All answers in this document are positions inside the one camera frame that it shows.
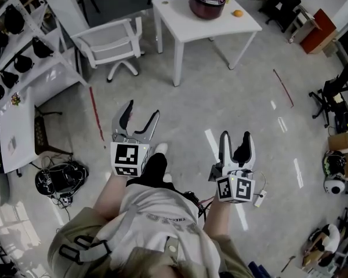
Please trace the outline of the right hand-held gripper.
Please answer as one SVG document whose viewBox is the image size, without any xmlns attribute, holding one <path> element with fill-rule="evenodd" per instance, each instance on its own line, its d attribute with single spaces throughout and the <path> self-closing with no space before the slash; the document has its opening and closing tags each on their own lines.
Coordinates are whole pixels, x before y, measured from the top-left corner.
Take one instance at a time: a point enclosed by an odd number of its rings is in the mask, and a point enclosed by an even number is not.
<svg viewBox="0 0 348 278">
<path fill-rule="evenodd" d="M 253 169 L 256 152 L 250 132 L 244 133 L 242 144 L 231 151 L 231 140 L 228 131 L 224 131 L 219 140 L 219 160 L 223 167 L 231 167 L 234 160 L 244 169 L 222 173 L 221 164 L 214 164 L 211 168 L 208 181 L 216 183 L 217 196 L 220 202 L 245 203 L 251 202 L 255 191 Z"/>
</svg>

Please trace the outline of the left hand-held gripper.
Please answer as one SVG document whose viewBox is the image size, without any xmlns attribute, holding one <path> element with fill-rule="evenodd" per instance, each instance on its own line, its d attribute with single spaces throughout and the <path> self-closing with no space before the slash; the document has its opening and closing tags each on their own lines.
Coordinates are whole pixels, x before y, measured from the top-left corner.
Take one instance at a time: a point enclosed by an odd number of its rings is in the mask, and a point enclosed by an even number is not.
<svg viewBox="0 0 348 278">
<path fill-rule="evenodd" d="M 156 110 L 144 129 L 128 135 L 127 125 L 133 108 L 133 100 L 125 103 L 112 119 L 112 138 L 110 144 L 111 166 L 117 176 L 140 177 L 150 156 L 150 141 L 160 118 Z"/>
</svg>

